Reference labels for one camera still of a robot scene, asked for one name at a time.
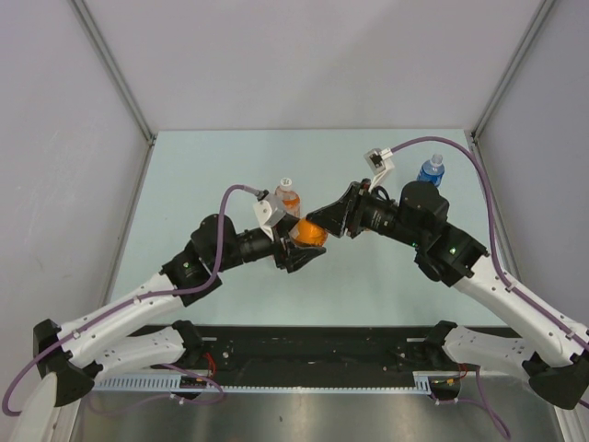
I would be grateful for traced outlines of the small orange bottle gold cap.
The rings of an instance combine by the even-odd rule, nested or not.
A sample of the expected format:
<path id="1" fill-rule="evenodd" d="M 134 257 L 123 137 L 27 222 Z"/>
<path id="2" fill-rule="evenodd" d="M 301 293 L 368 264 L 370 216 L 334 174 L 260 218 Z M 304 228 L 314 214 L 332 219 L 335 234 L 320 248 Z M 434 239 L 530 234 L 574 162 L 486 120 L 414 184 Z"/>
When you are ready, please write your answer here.
<path id="1" fill-rule="evenodd" d="M 329 233 L 318 225 L 301 218 L 290 230 L 292 241 L 301 247 L 323 247 Z"/>

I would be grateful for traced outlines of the blue Pocari Sweat bottle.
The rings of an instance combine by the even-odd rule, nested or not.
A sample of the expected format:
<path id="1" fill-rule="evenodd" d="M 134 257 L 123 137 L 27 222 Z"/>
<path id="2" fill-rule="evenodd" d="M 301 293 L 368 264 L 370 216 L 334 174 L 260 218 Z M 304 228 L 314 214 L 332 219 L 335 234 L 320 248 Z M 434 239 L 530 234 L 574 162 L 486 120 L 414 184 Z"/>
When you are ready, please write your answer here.
<path id="1" fill-rule="evenodd" d="M 417 175 L 417 181 L 430 182 L 435 187 L 439 187 L 444 174 L 444 158 L 440 154 L 434 154 L 422 164 Z"/>

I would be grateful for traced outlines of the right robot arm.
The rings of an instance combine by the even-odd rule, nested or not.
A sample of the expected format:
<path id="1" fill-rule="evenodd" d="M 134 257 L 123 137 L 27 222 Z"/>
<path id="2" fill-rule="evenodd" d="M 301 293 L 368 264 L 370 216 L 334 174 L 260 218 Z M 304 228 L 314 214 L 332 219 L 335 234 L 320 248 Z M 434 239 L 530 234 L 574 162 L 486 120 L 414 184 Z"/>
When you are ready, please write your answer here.
<path id="1" fill-rule="evenodd" d="M 548 403 L 571 410 L 588 389 L 588 329 L 560 314 L 502 267 L 487 249 L 447 220 L 449 202 L 431 184 L 406 184 L 397 203 L 354 182 L 335 203 L 307 215 L 332 236 L 373 231 L 411 246 L 432 281 L 479 302 L 513 331 L 503 338 L 440 322 L 424 346 L 435 369 L 452 363 L 480 366 L 518 378 Z"/>

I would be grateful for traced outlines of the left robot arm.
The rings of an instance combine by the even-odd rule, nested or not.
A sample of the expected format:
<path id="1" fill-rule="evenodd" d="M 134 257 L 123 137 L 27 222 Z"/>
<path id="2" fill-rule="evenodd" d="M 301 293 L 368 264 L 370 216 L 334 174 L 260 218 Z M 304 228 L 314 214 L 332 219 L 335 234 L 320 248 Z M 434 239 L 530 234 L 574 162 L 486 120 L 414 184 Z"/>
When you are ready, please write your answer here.
<path id="1" fill-rule="evenodd" d="M 35 325 L 34 365 L 42 378 L 56 378 L 54 406 L 69 405 L 100 381 L 136 368 L 197 366 L 202 338 L 190 322 L 146 335 L 139 329 L 212 293 L 223 271 L 271 257 L 278 269 L 294 273 L 325 253 L 327 236 L 325 229 L 289 214 L 241 233 L 228 216 L 207 216 L 185 248 L 128 295 L 77 320 Z"/>

